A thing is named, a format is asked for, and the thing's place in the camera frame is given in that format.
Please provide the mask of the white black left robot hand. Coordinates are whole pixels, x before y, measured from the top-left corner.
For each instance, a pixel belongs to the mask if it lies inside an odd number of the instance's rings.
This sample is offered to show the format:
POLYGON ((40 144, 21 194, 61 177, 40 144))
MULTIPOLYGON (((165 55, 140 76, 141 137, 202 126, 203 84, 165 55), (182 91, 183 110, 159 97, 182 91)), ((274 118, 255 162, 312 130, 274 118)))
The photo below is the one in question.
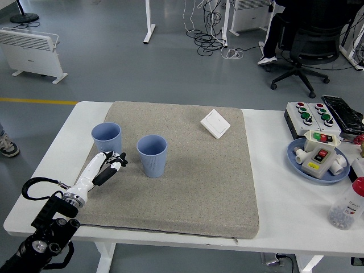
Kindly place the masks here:
POLYGON ((101 186, 115 175, 121 167, 128 164, 126 153, 99 152, 86 166, 76 184, 67 189, 64 196, 86 203, 88 192, 95 186, 101 186))

